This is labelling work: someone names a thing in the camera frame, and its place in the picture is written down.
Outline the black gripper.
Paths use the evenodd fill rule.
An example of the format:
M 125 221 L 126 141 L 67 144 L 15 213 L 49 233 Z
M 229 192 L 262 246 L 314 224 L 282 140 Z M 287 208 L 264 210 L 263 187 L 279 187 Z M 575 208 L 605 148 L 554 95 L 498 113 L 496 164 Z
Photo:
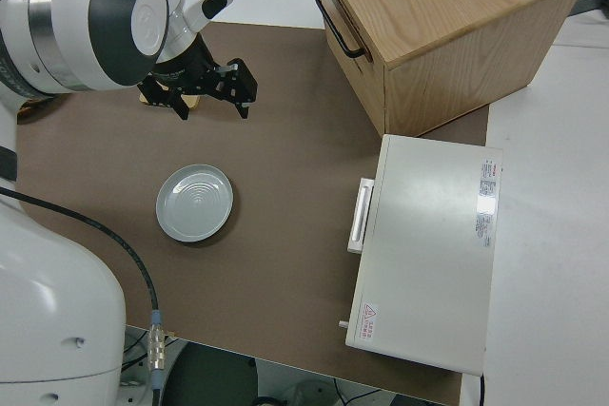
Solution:
M 157 63 L 137 87 L 148 106 L 171 108 L 182 120 L 190 112 L 185 95 L 210 95 L 231 102 L 242 119 L 256 101 L 258 83 L 246 63 L 235 58 L 220 66 L 203 39 L 195 39 L 178 56 Z

